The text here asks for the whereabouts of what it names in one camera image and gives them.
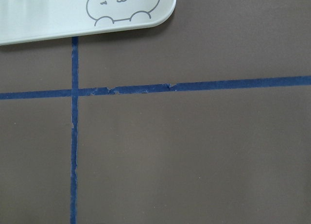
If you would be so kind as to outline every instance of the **brown surface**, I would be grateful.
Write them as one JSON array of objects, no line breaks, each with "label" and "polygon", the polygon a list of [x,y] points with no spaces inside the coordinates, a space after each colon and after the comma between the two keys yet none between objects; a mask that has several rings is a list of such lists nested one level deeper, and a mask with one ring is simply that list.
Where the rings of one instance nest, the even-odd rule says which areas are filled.
[{"label": "brown surface", "polygon": [[311,222],[310,92],[81,98],[78,223]]},{"label": "brown surface", "polygon": [[0,223],[69,223],[70,98],[0,101]]},{"label": "brown surface", "polygon": [[0,47],[0,93],[71,88],[71,39]]}]

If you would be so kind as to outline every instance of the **blue tape line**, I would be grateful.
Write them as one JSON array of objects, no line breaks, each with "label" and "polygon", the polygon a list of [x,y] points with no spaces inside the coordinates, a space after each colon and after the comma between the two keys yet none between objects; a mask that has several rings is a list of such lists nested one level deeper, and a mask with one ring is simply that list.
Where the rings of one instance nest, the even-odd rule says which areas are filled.
[{"label": "blue tape line", "polygon": [[170,84],[158,84],[158,85],[145,85],[145,86],[119,86],[113,89],[108,89],[106,87],[87,88],[87,89],[79,89],[79,96],[141,94],[141,93],[239,89],[239,88],[264,88],[264,87],[278,87],[278,86],[309,86],[309,85],[311,85],[311,76],[299,76],[299,77],[228,80],[228,81],[215,81],[215,82],[178,83],[174,86],[171,86]]},{"label": "blue tape line", "polygon": [[71,89],[2,93],[0,100],[71,97]]},{"label": "blue tape line", "polygon": [[[77,57],[75,57],[75,66],[78,68]],[[174,86],[170,84],[157,84],[145,86],[118,86],[113,89],[109,89],[107,87],[78,89],[77,88],[78,81],[76,79],[75,90],[73,91],[71,91],[71,89],[63,89],[63,90],[48,90],[48,91],[18,92],[18,93],[2,93],[2,94],[0,93],[0,100],[71,97],[71,95],[77,97],[77,96],[92,96],[92,95],[143,94],[143,93],[159,93],[159,92],[265,88],[265,87],[279,87],[279,86],[310,86],[310,85],[311,85],[311,76],[299,76],[299,77],[227,80],[215,82],[178,83]]]},{"label": "blue tape line", "polygon": [[77,146],[78,146],[78,98],[79,98],[78,37],[72,38],[72,89],[71,89],[71,176],[70,176],[70,224],[76,224],[77,216]]}]

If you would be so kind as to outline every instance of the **gray line drawing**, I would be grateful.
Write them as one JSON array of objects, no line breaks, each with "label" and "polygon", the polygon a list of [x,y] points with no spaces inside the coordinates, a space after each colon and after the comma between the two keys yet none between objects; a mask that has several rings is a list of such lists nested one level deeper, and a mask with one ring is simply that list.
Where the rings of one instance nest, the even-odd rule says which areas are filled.
[{"label": "gray line drawing", "polygon": [[86,12],[95,20],[94,26],[103,18],[114,24],[116,21],[132,21],[134,15],[145,13],[151,19],[151,12],[157,8],[160,0],[87,0]]}]

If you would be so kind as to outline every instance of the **vertical tape strip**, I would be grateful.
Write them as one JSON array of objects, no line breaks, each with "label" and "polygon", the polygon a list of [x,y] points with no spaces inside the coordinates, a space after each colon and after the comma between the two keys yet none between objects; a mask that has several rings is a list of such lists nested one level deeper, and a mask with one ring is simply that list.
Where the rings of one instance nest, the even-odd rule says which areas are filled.
[{"label": "vertical tape strip", "polygon": [[70,176],[70,224],[76,224],[77,216],[77,146],[78,146],[78,97],[79,97],[78,37],[72,38],[72,88],[71,88],[71,176]]}]

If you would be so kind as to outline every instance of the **white plastic object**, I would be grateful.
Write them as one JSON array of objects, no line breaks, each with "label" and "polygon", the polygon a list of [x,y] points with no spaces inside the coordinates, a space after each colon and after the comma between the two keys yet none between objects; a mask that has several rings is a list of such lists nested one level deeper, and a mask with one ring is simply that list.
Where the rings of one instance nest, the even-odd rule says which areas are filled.
[{"label": "white plastic object", "polygon": [[0,0],[0,45],[154,27],[176,0]]}]

